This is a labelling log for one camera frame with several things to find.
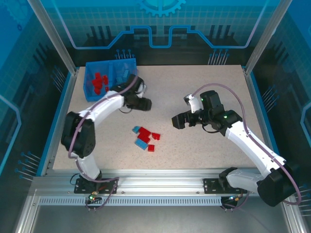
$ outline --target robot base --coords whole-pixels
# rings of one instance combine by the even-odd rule
[[[86,180],[83,177],[79,177],[76,180],[75,183],[75,188],[74,188],[74,193],[75,194],[90,194],[94,191],[97,190],[97,185],[100,184],[99,186],[99,194],[109,194],[113,188],[113,185],[116,183],[117,181],[110,181],[110,182],[104,182],[104,183],[95,183],[95,182],[91,182]],[[117,188],[112,192],[112,194],[116,194],[117,193]]]
[[[203,179],[205,194],[246,194],[247,191],[240,188],[226,187],[225,189],[219,183],[219,179]]]

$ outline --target blue bin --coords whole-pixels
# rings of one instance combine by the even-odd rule
[[[95,73],[99,72],[101,76],[107,75],[109,89],[120,83],[127,81],[129,74],[136,73],[136,59],[120,59],[111,61],[100,61],[100,62],[87,62],[86,72],[84,76],[83,90],[88,102],[98,101],[105,94],[105,85],[101,89],[101,94],[97,95],[94,92],[94,86],[92,80],[95,79]]]

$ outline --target red block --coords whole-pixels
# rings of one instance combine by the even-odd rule
[[[100,74],[100,72],[95,73],[95,78],[96,78],[96,79],[101,79],[101,74]]]
[[[150,138],[148,136],[146,136],[145,134],[140,133],[138,135],[138,137],[141,141],[145,142],[148,144],[148,142],[150,142]]]
[[[103,87],[103,84],[102,84],[102,83],[96,83],[96,84],[94,85],[94,87],[95,87],[96,89],[101,90],[102,87]]]
[[[160,140],[160,134],[158,133],[152,133],[152,138],[155,139],[155,140]]]
[[[104,75],[103,76],[103,82],[104,82],[104,85],[108,85],[108,77],[107,77],[107,75]]]
[[[154,152],[155,151],[155,146],[154,145],[148,145],[148,151],[149,152]]]
[[[149,130],[145,129],[144,127],[140,127],[138,132],[140,132],[141,134],[145,135],[146,137],[149,137],[150,134],[151,134],[151,132]]]
[[[96,95],[100,95],[101,94],[100,89],[97,89],[97,88],[94,89],[94,92],[96,93]]]
[[[103,87],[103,84],[102,84],[102,80],[101,79],[94,79],[94,80],[92,80],[92,84],[93,84],[93,86],[97,86],[97,85],[102,85],[102,87]]]

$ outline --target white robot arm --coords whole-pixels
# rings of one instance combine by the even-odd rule
[[[256,165],[260,174],[245,172],[235,167],[229,168],[219,175],[219,183],[226,189],[228,187],[242,188],[258,193],[270,206],[275,206],[295,192],[288,177],[276,164],[277,160],[297,180],[297,165],[287,163],[284,158],[270,150],[248,128],[245,131],[242,118],[234,111],[225,111],[218,94],[215,91],[207,91],[200,95],[203,108],[199,101],[192,95],[184,97],[191,110],[180,113],[172,118],[173,126],[184,129],[185,123],[189,126],[201,124],[203,127],[211,125],[216,132],[235,143]],[[270,158],[253,140],[266,149]]]
[[[67,150],[69,150],[77,124],[85,115],[87,115],[81,130],[75,139],[73,151],[71,153],[71,157],[76,158],[79,167],[82,170],[82,176],[93,180],[99,180],[101,178],[101,171],[95,162],[93,150],[96,144],[95,129],[103,120],[105,120],[112,112],[123,106],[142,111],[149,111],[151,109],[151,101],[142,97],[147,86],[139,77],[132,88],[122,95],[118,95],[118,93],[125,89],[134,78],[135,75],[130,75],[127,83],[112,87],[111,91],[108,91],[105,96],[89,108],[80,111],[79,113],[70,112],[67,114],[61,139],[61,143]]]

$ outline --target metal floor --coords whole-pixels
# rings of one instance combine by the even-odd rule
[[[269,207],[250,198],[243,208],[224,212],[220,207],[118,207],[88,212],[79,206],[40,206],[32,233],[265,233],[249,213],[270,232],[288,232],[281,205]]]

